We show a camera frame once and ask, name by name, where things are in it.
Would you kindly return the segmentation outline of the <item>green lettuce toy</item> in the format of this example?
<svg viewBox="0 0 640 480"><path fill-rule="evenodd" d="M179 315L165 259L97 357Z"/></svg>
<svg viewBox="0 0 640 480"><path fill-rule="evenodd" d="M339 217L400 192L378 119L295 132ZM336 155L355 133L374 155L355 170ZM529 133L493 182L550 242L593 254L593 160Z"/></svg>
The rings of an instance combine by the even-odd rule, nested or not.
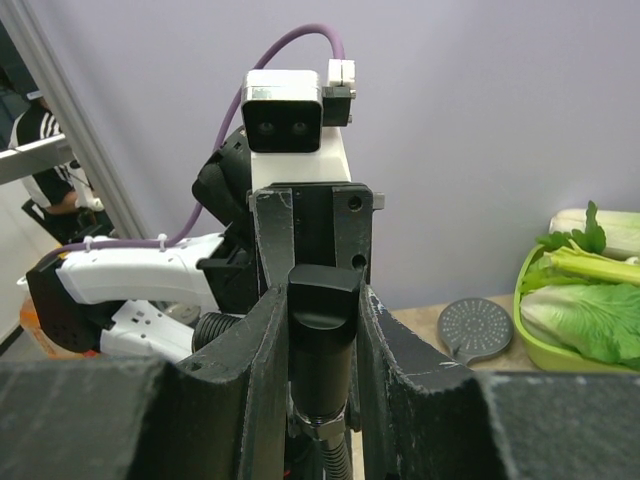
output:
<svg viewBox="0 0 640 480"><path fill-rule="evenodd" d="M520 314L544 338L585 359L639 369L636 286L546 286L521 298Z"/></svg>

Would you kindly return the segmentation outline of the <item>napa cabbage toy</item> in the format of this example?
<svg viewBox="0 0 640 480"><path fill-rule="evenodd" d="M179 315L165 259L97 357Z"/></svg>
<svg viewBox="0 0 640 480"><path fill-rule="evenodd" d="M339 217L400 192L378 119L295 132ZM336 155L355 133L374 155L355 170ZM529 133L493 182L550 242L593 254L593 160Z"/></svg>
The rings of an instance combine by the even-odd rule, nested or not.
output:
<svg viewBox="0 0 640 480"><path fill-rule="evenodd" d="M606 235L604 256L617 260L639 256L638 212L599 210L596 213L596 222ZM584 231L585 226L585 209L565 209L551 218L549 232L571 232L574 229Z"/></svg>

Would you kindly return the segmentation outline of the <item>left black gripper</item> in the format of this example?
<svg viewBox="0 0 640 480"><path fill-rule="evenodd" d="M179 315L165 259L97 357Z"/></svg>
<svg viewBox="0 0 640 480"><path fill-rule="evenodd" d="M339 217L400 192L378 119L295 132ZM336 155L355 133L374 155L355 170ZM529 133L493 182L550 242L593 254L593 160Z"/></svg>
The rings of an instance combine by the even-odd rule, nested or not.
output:
<svg viewBox="0 0 640 480"><path fill-rule="evenodd" d="M275 183L249 197L257 290L285 284L298 264L371 277L372 224L385 195L357 182Z"/></svg>

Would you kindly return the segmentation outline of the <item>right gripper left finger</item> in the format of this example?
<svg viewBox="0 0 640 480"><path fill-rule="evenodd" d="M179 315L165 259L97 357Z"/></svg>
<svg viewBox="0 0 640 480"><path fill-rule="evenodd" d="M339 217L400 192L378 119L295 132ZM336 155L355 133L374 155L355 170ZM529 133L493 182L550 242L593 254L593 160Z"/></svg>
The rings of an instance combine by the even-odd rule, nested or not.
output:
<svg viewBox="0 0 640 480"><path fill-rule="evenodd" d="M284 474L286 296L186 360L1 366L5 479L279 479Z"/></svg>

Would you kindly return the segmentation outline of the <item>black angle valve fitting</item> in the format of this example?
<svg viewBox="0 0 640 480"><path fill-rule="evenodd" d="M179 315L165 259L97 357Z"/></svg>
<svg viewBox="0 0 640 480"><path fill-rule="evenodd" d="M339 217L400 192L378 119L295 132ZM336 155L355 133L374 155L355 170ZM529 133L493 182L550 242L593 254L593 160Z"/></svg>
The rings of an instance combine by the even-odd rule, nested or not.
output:
<svg viewBox="0 0 640 480"><path fill-rule="evenodd" d="M214 339L203 337L214 318L200 322L201 346L183 364L213 382L248 373L243 435L257 445L282 442L290 416L314 435L342 433L361 282L356 270L297 265L248 315L224 317Z"/></svg>

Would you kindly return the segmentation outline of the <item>grey shower head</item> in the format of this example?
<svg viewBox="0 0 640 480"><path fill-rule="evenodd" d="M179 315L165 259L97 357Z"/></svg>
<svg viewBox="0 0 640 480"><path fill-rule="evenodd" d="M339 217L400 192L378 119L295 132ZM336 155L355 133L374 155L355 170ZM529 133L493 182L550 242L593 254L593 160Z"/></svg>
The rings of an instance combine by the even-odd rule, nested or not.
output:
<svg viewBox="0 0 640 480"><path fill-rule="evenodd" d="M496 302L464 298L442 310L437 333L450 357L469 365L507 350L514 338L514 325L509 313Z"/></svg>

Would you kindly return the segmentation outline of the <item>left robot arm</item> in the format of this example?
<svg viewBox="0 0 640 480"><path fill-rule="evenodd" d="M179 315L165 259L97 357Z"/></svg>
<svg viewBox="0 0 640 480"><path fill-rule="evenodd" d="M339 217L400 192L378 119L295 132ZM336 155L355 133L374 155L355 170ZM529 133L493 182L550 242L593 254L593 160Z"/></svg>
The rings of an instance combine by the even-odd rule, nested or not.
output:
<svg viewBox="0 0 640 480"><path fill-rule="evenodd" d="M328 128L314 153L254 153L236 129L193 184L223 231L141 247L87 237L41 259L22 278L44 334L65 350L186 359L231 326L300 263L369 273L372 216L382 194L346 178L341 133ZM188 327L163 302L201 308Z"/></svg>

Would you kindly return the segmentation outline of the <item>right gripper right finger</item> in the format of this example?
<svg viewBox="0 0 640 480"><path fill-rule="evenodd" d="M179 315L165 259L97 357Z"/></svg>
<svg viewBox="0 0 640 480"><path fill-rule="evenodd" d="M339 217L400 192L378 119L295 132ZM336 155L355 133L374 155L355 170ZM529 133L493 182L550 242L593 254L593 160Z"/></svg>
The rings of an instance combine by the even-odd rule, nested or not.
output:
<svg viewBox="0 0 640 480"><path fill-rule="evenodd" d="M369 479L635 479L634 374L474 371L360 296Z"/></svg>

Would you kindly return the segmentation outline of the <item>green plastic tray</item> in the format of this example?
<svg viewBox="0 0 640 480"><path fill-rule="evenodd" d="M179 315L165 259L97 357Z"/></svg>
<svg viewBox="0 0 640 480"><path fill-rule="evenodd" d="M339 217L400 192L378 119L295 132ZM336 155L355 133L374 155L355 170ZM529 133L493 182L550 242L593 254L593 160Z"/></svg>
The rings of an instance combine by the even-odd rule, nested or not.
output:
<svg viewBox="0 0 640 480"><path fill-rule="evenodd" d="M520 313L521 286L529 267L542 256L544 251L545 248L543 246L535 246L527 254L517 276L512 301L514 328L524 342L524 349L532 363L541 370L548 372L638 374L638 370L633 370L624 365L594 361L584 358L572 350L562 348L555 343L548 343L525 326Z"/></svg>

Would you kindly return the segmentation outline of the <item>aluminium rail frame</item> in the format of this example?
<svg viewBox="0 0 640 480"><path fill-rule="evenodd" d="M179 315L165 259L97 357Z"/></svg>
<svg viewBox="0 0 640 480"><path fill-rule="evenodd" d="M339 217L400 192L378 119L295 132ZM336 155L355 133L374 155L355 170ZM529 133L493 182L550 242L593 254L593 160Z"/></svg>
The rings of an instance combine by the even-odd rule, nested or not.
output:
<svg viewBox="0 0 640 480"><path fill-rule="evenodd" d="M116 172L114 158L107 149L107 137L90 120L84 102L54 53L53 43L47 38L33 8L26 1L3 1L1 21L36 83L43 88L45 98L107 207L120 238L141 243L147 236L144 222L135 212L124 180Z"/></svg>

